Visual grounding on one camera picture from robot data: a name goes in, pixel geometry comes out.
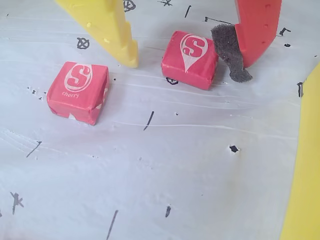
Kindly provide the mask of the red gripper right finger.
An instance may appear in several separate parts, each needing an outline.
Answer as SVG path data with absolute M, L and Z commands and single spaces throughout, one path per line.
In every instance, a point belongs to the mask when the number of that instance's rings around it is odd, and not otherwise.
M 277 35 L 281 0 L 236 0 L 238 23 L 211 29 L 215 52 L 229 68 L 235 82 L 248 82 L 247 71 Z

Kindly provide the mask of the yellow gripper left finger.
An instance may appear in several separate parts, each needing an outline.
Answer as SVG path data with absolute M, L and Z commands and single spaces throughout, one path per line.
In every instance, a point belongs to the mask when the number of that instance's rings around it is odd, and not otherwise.
M 138 43 L 132 38 L 122 0 L 56 2 L 120 64 L 129 68 L 138 67 Z

